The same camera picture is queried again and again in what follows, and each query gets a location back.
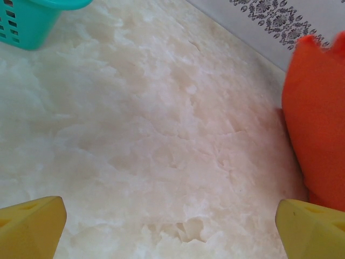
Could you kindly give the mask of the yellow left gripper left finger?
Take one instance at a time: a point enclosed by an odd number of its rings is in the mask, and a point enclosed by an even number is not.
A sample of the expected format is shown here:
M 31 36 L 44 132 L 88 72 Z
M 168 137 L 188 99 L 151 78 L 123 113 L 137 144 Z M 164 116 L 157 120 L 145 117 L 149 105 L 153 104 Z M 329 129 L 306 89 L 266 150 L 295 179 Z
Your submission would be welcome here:
M 1 209 L 1 258 L 53 258 L 67 212 L 60 196 Z

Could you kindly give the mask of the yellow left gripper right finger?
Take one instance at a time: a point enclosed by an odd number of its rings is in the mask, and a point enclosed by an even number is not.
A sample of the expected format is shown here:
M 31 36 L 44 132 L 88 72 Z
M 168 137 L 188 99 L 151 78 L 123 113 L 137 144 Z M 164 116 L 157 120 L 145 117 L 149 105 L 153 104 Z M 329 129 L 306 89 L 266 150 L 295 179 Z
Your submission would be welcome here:
M 344 212 L 286 199 L 275 225 L 288 258 L 344 259 Z

